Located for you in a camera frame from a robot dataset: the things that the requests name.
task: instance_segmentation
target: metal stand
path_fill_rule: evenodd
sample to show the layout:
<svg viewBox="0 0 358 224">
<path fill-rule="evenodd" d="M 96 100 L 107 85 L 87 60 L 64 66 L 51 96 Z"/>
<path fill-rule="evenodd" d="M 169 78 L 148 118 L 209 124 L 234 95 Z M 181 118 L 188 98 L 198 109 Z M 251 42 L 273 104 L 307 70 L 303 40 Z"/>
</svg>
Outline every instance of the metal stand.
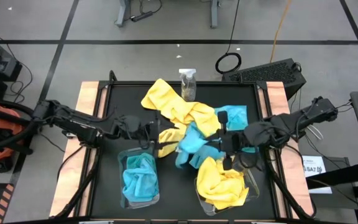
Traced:
<svg viewBox="0 0 358 224">
<path fill-rule="evenodd" d="M 211 28 L 218 26 L 218 4 L 219 0 L 211 0 Z"/>
<path fill-rule="evenodd" d="M 358 164 L 331 172 L 325 172 L 323 174 L 314 175 L 306 178 L 309 189 L 316 189 L 320 187 L 326 187 L 323 184 L 313 182 L 312 180 L 318 180 L 328 185 L 338 185 L 353 183 L 358 181 Z"/>
<path fill-rule="evenodd" d="M 122 27 L 124 25 L 125 15 L 127 14 L 127 12 L 129 13 L 129 9 L 131 8 L 131 0 L 119 0 L 119 4 L 121 6 L 119 8 L 116 25 L 118 27 Z"/>
<path fill-rule="evenodd" d="M 119 8 L 118 18 L 115 25 L 122 27 L 125 22 L 125 15 L 129 13 L 131 8 L 131 0 L 119 0 L 121 5 Z M 218 27 L 218 7 L 220 6 L 219 0 L 211 0 L 211 28 L 215 29 Z"/>
</svg>

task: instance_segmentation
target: clear plastic container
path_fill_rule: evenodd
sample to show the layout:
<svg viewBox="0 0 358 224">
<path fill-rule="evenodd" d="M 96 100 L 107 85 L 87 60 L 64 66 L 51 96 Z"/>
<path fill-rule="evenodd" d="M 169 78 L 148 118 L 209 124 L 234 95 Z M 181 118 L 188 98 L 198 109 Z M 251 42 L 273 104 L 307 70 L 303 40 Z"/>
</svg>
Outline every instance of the clear plastic container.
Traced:
<svg viewBox="0 0 358 224">
<path fill-rule="evenodd" d="M 196 99 L 196 78 L 194 68 L 181 68 L 179 69 L 181 78 L 181 97 L 187 101 L 192 102 Z"/>
<path fill-rule="evenodd" d="M 236 163 L 236 162 L 233 163 L 233 169 L 244 173 L 244 182 L 245 182 L 246 187 L 249 188 L 248 195 L 247 195 L 246 201 L 244 203 L 250 202 L 253 199 L 257 199 L 259 197 L 260 192 L 259 192 L 258 185 L 256 184 L 254 176 L 252 175 L 250 169 L 246 169 L 246 168 L 242 167 L 240 165 L 240 163 Z M 207 214 L 209 216 L 213 216 L 213 215 L 216 215 L 217 213 L 226 211 L 227 209 L 235 208 L 235 207 L 227 207 L 227 208 L 221 209 L 221 210 L 217 209 L 214 205 L 205 202 L 205 198 L 198 194 L 197 178 L 194 180 L 194 186 L 196 189 L 198 200 L 200 201 L 201 207 L 203 208 L 205 214 Z"/>
<path fill-rule="evenodd" d="M 147 153 L 152 155 L 154 158 L 157 157 L 157 153 L 154 151 L 154 143 L 150 143 L 150 147 L 148 149 L 142 149 L 140 147 L 134 148 L 134 149 L 128 149 L 125 151 L 122 151 L 118 154 L 118 163 L 119 163 L 119 177 L 120 177 L 120 181 L 121 181 L 121 200 L 120 200 L 120 204 L 122 208 L 127 208 L 127 209 L 135 209 L 135 208 L 143 208 L 146 206 L 150 206 L 153 205 L 155 203 L 157 203 L 160 200 L 160 194 L 158 193 L 156 196 L 154 196 L 154 198 L 149 201 L 149 202 L 130 202 L 128 201 L 128 199 L 125 197 L 125 195 L 122 193 L 122 190 L 125 186 L 124 184 L 124 179 L 123 179 L 123 173 L 124 170 L 126 170 L 126 166 L 127 166 L 127 158 L 130 156 L 138 156 L 141 155 L 142 153 Z"/>
</svg>

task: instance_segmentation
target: white cable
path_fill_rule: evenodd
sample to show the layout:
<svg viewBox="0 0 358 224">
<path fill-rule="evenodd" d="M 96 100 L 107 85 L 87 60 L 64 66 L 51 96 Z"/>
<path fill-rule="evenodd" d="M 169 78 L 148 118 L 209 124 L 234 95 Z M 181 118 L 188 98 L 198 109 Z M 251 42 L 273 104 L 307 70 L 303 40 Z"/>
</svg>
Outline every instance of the white cable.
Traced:
<svg viewBox="0 0 358 224">
<path fill-rule="evenodd" d="M 319 135 L 320 135 L 321 137 L 319 137 L 310 127 L 314 128 L 314 129 L 319 133 Z M 324 139 L 323 134 L 321 134 L 321 132 L 320 132 L 316 127 L 314 127 L 312 124 L 308 126 L 308 130 L 309 130 L 314 136 L 316 136 L 317 139 L 319 139 L 319 140 L 323 140 L 323 139 Z"/>
</svg>

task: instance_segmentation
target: transparent bin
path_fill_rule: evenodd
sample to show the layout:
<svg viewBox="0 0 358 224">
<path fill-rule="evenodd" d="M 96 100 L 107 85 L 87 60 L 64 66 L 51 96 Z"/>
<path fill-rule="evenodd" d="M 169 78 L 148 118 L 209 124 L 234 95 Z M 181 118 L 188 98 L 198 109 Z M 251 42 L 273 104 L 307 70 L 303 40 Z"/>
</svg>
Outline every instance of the transparent bin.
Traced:
<svg viewBox="0 0 358 224">
<path fill-rule="evenodd" d="M 246 201 L 244 203 L 250 202 L 253 199 L 257 199 L 259 197 L 260 192 L 259 192 L 258 185 L 256 184 L 254 176 L 252 175 L 250 169 L 244 168 L 237 162 L 233 163 L 233 169 L 244 173 L 244 183 L 245 183 L 246 187 L 249 188 L 248 195 L 247 195 Z M 216 215 L 217 213 L 226 211 L 227 209 L 230 209 L 230 208 L 238 207 L 238 206 L 227 207 L 225 209 L 219 210 L 213 204 L 205 202 L 205 198 L 198 194 L 197 178 L 194 180 L 194 186 L 195 186 L 196 193 L 198 196 L 198 200 L 200 201 L 201 207 L 203 208 L 205 214 L 207 214 L 209 216 Z"/>
<path fill-rule="evenodd" d="M 117 158 L 118 158 L 119 172 L 120 172 L 119 177 L 120 177 L 120 181 L 121 181 L 121 200 L 120 200 L 120 204 L 121 204 L 122 208 L 127 208 L 127 209 L 143 208 L 143 207 L 146 207 L 146 206 L 153 205 L 153 204 L 157 203 L 160 200 L 160 194 L 158 193 L 149 202 L 130 202 L 125 197 L 125 195 L 122 193 L 122 190 L 124 188 L 123 173 L 124 173 L 124 170 L 126 170 L 126 167 L 127 167 L 127 158 L 131 157 L 131 156 L 138 156 L 138 155 L 141 155 L 142 153 L 150 154 L 154 158 L 156 158 L 157 154 L 154 153 L 154 143 L 151 142 L 148 149 L 142 149 L 140 147 L 137 147 L 137 148 L 122 151 L 122 152 L 120 152 L 118 154 Z"/>
</svg>

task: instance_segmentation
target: gray floor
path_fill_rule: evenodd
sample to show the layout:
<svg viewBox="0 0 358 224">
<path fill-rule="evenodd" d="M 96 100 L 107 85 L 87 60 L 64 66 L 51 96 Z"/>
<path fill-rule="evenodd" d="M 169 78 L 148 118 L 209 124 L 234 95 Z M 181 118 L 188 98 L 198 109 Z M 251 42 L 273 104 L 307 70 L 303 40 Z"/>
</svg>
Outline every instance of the gray floor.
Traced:
<svg viewBox="0 0 358 224">
<path fill-rule="evenodd" d="M 80 0 L 67 39 L 149 40 L 149 39 L 228 39 L 236 10 L 235 0 L 222 0 L 219 26 L 209 28 L 209 4 L 198 0 L 162 0 L 163 8 L 150 18 L 123 28 L 114 25 L 119 1 Z M 139 13 L 133 1 L 132 13 Z M 358 26 L 358 1 L 346 1 Z M 4 39 L 60 39 L 73 0 L 0 0 L 0 36 Z M 147 9 L 158 1 L 145 3 Z M 285 0 L 241 1 L 234 39 L 272 40 L 285 7 Z M 357 40 L 339 0 L 294 0 L 280 32 L 280 40 Z M 30 67 L 34 80 L 24 92 L 24 104 L 35 106 L 55 55 L 57 45 L 11 45 L 16 57 Z M 178 69 L 197 69 L 198 80 L 220 80 L 215 61 L 227 45 L 64 45 L 50 84 L 47 99 L 75 107 L 82 81 L 107 80 L 114 70 L 119 80 L 177 80 Z M 242 56 L 242 68 L 267 63 L 271 45 L 232 45 Z M 301 63 L 307 84 L 302 89 L 301 106 L 316 96 L 329 98 L 335 105 L 358 91 L 358 45 L 278 45 L 275 60 L 293 58 Z M 221 69 L 233 66 L 225 60 Z M 27 82 L 23 69 L 20 80 Z M 316 125 L 324 135 L 315 140 L 327 156 L 348 157 L 358 163 L 358 125 L 352 110 L 341 113 L 332 123 Z M 61 147 L 66 139 L 58 128 L 44 134 Z M 25 160 L 6 222 L 44 219 L 49 215 L 56 174 L 62 153 L 43 138 L 32 142 L 34 154 Z M 301 141 L 302 154 L 316 153 Z M 10 173 L 0 174 L 9 182 Z M 337 222 L 356 222 L 353 212 L 319 208 L 318 217 Z"/>
</svg>

